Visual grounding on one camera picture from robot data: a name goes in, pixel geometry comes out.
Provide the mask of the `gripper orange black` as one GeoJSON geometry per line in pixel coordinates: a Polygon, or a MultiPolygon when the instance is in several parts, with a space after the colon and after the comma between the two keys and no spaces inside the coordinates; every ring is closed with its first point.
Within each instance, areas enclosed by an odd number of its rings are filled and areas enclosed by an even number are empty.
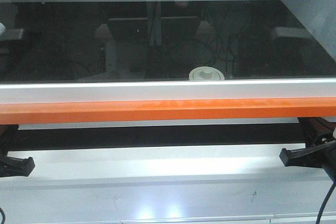
{"type": "Polygon", "coordinates": [[[329,122],[321,117],[298,118],[298,121],[306,148],[296,150],[283,148],[279,154],[280,160],[286,167],[322,167],[322,158],[318,157],[318,154],[328,147],[335,146],[333,140],[335,122],[329,122]]]}
{"type": "Polygon", "coordinates": [[[18,124],[1,125],[1,178],[28,177],[35,168],[32,157],[14,158],[7,156],[18,128],[18,124]]]}

